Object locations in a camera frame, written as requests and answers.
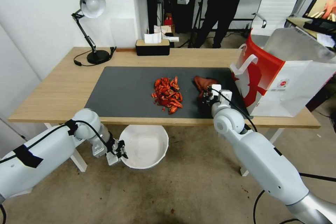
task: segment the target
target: wooden table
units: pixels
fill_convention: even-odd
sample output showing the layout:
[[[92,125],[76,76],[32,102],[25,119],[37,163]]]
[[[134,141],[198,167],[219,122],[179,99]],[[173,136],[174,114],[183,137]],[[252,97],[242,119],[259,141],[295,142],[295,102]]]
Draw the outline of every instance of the wooden table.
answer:
[[[303,17],[288,17],[287,18],[287,21],[289,23],[291,23],[292,25],[300,28],[301,30],[305,31],[306,33],[308,33],[310,36],[312,36],[313,38],[317,38],[317,34],[318,32],[317,31],[313,31],[313,30],[309,30],[309,29],[306,29],[306,28],[303,28],[303,26],[305,25],[305,22],[307,21],[311,21],[311,19],[308,19],[308,18],[303,18]]]
[[[223,67],[236,62],[239,49],[170,49],[169,56],[137,56],[135,52],[115,52],[104,64],[76,66],[73,58],[90,48],[74,47],[35,91],[9,118],[12,122],[64,123],[84,108],[104,67]],[[86,62],[86,54],[77,58]],[[212,125],[212,119],[101,117],[104,124],[148,124],[175,126]],[[254,117],[256,127],[271,128],[266,137],[274,142],[284,128],[319,128],[319,122],[304,108],[296,117]],[[86,163],[78,154],[71,157],[81,171]]]

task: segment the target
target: monitor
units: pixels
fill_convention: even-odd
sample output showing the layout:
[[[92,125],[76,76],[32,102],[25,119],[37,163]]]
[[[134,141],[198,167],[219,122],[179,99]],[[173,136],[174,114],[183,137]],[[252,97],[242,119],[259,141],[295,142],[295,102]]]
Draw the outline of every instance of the monitor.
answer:
[[[336,23],[336,0],[313,0],[304,17]]]

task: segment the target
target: black pants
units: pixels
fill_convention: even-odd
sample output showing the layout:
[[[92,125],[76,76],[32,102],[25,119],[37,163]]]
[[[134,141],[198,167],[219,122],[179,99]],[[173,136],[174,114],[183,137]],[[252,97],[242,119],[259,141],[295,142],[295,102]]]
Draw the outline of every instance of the black pants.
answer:
[[[202,28],[198,32],[195,48],[200,48],[207,35],[218,21],[215,37],[213,39],[213,48],[220,48],[223,38],[236,15],[240,0],[208,0],[208,7],[205,13],[205,20]]]

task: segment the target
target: lamp shade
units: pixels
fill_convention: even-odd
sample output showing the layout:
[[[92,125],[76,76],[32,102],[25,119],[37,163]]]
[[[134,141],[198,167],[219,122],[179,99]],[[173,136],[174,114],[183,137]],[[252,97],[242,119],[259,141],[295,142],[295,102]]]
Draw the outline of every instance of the lamp shade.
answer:
[[[88,18],[99,17],[106,7],[105,0],[79,0],[80,9]]]

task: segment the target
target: white wall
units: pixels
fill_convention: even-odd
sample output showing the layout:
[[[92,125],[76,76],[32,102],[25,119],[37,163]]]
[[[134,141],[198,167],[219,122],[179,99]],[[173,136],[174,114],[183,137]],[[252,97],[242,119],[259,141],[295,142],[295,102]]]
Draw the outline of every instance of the white wall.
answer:
[[[138,38],[144,39],[148,29],[147,0],[134,0],[135,17],[138,24]]]
[[[0,25],[0,149],[14,149],[22,139],[13,134],[9,124],[27,140],[41,133],[43,124],[10,123],[7,118],[40,83],[13,41]]]
[[[25,141],[0,119],[0,159]]]
[[[73,46],[88,46],[71,17],[78,9],[79,0],[1,0],[0,24],[44,79]],[[133,19],[129,32],[136,34],[130,37],[138,36],[134,0],[106,0],[102,16],[83,18],[81,24],[97,46],[110,47],[117,36],[112,19]]]

